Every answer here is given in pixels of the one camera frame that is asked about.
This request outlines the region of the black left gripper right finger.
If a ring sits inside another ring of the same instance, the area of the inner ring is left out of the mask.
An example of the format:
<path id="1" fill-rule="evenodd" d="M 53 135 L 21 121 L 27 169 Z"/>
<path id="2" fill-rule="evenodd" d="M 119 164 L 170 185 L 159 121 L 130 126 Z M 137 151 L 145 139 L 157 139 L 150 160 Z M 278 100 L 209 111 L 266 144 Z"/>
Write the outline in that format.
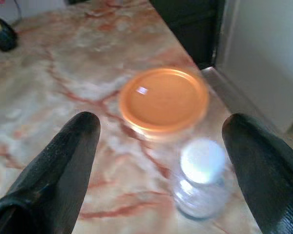
<path id="1" fill-rule="evenodd" d="M 242 113 L 226 119 L 222 137 L 238 185 L 261 232 L 293 234 L 293 149 Z"/>

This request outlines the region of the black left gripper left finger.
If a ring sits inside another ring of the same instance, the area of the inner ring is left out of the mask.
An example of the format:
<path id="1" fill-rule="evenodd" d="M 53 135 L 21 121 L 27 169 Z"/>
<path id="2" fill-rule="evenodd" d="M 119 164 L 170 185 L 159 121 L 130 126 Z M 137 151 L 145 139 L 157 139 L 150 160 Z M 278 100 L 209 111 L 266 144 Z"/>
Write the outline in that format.
<path id="1" fill-rule="evenodd" d="M 70 119 L 0 199 L 0 234 L 70 234 L 87 191 L 101 125 Z"/>

